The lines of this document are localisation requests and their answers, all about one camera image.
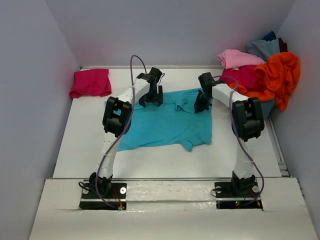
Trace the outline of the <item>turquoise t-shirt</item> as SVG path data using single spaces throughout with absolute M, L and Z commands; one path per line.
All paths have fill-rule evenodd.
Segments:
M 165 92 L 160 106 L 136 103 L 131 126 L 118 150 L 180 144 L 191 152 L 195 146 L 211 144 L 212 112 L 195 113 L 198 93 L 197 88 Z

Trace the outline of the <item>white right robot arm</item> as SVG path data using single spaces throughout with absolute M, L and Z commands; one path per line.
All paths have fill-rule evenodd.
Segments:
M 212 100 L 218 100 L 229 108 L 231 129 L 237 140 L 236 163 L 230 181 L 215 183 L 218 198 L 243 198 L 249 193 L 258 197 L 261 187 L 256 181 L 258 170 L 253 160 L 255 145 L 265 128 L 261 102 L 257 97 L 248 97 L 229 87 L 206 72 L 198 77 L 201 89 L 194 103 L 194 112 L 200 113 L 211 107 Z

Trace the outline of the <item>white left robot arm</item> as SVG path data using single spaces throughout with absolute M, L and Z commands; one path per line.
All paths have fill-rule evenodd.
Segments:
M 155 67 L 148 73 L 140 73 L 131 81 L 131 88 L 116 97 L 109 97 L 105 103 L 102 125 L 104 141 L 102 160 L 97 170 L 89 177 L 90 189 L 99 198 L 105 198 L 112 188 L 113 166 L 123 136 L 129 131 L 131 120 L 138 103 L 145 107 L 147 103 L 163 103 L 163 89 L 158 83 L 164 74 Z

